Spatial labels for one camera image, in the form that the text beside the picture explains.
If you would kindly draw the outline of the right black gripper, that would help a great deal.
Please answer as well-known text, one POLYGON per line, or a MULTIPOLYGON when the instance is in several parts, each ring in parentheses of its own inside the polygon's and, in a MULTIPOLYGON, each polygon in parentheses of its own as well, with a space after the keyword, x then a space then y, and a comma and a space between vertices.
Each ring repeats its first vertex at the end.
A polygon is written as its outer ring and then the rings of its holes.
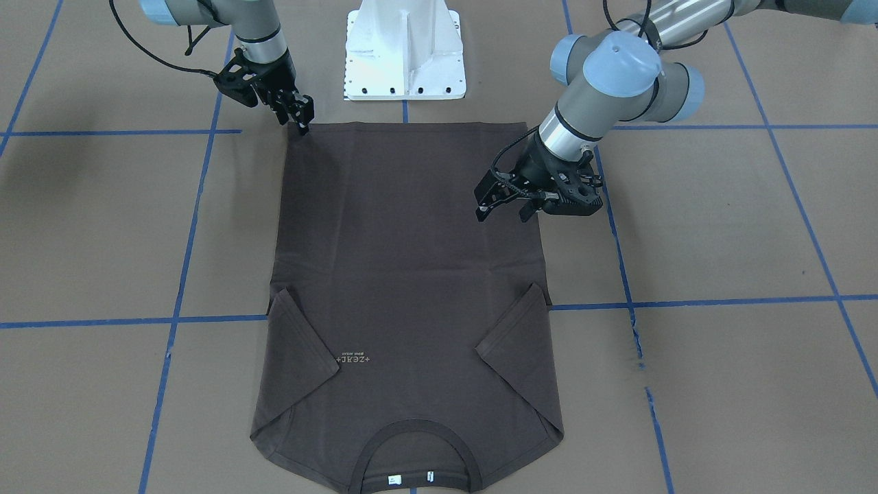
POLYGON ((298 133, 302 137, 306 135, 316 116, 316 109, 311 96, 298 92, 297 73, 289 50, 286 49, 277 59, 266 63, 252 60, 250 52, 245 49, 239 50, 239 55, 244 63, 244 84, 257 94, 261 102, 268 104, 282 126, 289 122, 288 96, 292 96, 292 119, 298 133))

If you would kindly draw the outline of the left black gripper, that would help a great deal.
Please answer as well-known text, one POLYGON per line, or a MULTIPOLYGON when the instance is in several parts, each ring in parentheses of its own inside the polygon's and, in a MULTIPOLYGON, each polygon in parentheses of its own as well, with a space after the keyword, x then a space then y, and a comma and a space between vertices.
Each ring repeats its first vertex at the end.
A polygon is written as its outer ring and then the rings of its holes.
POLYGON ((548 149, 538 134, 525 134, 505 147, 493 160, 493 173, 486 172, 475 188, 478 222, 485 222, 493 210, 515 200, 529 200, 532 210, 596 210, 597 173, 592 162, 595 151, 586 145, 580 157, 567 161, 548 149), (501 172, 497 163, 514 145, 524 141, 523 153, 511 172, 501 172))

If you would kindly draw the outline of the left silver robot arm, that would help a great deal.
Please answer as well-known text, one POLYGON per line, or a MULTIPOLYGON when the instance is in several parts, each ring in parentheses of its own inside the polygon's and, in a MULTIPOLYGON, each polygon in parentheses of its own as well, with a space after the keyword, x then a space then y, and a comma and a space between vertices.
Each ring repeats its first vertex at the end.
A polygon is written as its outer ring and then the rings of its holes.
POLYGON ((875 1, 649 1, 642 12, 596 36, 568 35, 551 55, 564 84, 543 122, 526 132, 514 169, 493 162, 475 187, 476 217, 523 201, 522 222, 549 215, 589 216, 603 205, 604 178, 593 166, 599 141, 620 122, 665 123, 692 116, 704 100, 700 72, 666 63, 663 52, 693 46, 716 25, 753 10, 777 10, 843 24, 876 22, 875 1))

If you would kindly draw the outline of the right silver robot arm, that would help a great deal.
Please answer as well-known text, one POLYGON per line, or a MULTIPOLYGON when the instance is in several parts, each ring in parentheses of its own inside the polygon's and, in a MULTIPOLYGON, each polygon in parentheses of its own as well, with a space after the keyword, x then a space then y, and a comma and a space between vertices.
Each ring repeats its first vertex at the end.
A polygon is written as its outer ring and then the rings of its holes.
POLYGON ((280 125, 301 135, 314 117, 313 98, 296 85, 294 60, 272 1, 141 1, 142 12, 158 25, 229 26, 238 41, 222 71, 204 73, 222 95, 244 106, 265 104, 280 125))

